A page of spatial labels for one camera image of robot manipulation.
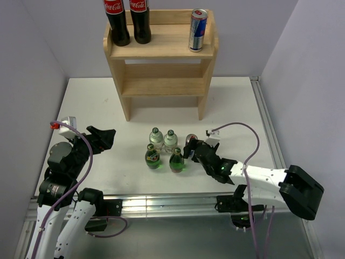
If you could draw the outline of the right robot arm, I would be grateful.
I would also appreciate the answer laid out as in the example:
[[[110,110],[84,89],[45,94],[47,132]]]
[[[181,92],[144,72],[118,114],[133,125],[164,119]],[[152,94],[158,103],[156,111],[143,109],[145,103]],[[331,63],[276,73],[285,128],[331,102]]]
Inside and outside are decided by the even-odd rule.
[[[183,157],[200,163],[206,174],[216,181],[237,187],[233,197],[235,211],[246,211],[250,205],[287,206],[302,219],[315,219],[324,188],[301,167],[245,166],[237,160],[219,157],[217,148],[203,140],[191,139],[183,148]]]

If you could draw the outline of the silver blue can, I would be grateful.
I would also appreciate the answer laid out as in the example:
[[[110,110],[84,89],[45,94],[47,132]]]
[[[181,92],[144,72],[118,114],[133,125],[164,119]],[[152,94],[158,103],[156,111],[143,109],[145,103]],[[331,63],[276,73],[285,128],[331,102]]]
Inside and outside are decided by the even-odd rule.
[[[204,9],[194,9],[191,13],[188,47],[192,52],[202,50],[208,13]]]
[[[195,134],[188,134],[186,136],[186,139],[185,139],[185,146],[187,146],[189,144],[191,139],[198,139],[198,137]],[[194,154],[194,151],[190,150],[190,153],[189,153],[188,157],[191,157],[193,154]]]

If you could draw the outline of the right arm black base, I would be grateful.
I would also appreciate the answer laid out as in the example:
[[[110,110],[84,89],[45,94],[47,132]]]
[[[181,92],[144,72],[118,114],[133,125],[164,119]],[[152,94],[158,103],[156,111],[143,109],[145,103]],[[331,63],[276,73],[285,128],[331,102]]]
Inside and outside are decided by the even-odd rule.
[[[238,228],[249,228],[249,206],[243,199],[234,195],[219,195],[216,197],[215,210],[219,213],[230,213],[231,222]]]

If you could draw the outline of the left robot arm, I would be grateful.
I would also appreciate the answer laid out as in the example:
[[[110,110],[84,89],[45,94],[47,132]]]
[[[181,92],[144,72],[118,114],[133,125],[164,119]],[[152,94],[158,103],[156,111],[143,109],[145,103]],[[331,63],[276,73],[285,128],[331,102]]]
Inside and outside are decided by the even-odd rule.
[[[39,186],[36,226],[26,258],[69,258],[72,242],[92,216],[105,217],[104,194],[84,188],[77,201],[74,194],[85,178],[78,176],[85,165],[91,171],[93,157],[112,148],[116,131],[88,126],[80,133],[65,122],[50,127],[66,138],[50,149],[48,168]]]

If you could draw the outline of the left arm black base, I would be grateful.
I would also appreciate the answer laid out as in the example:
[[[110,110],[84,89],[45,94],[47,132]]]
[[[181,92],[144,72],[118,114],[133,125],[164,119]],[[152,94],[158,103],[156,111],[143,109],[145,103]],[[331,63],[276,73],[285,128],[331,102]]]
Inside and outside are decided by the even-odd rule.
[[[109,225],[110,219],[98,219],[101,216],[120,216],[122,211],[122,199],[105,199],[100,209],[96,210],[92,218],[87,222],[87,232],[101,232]]]

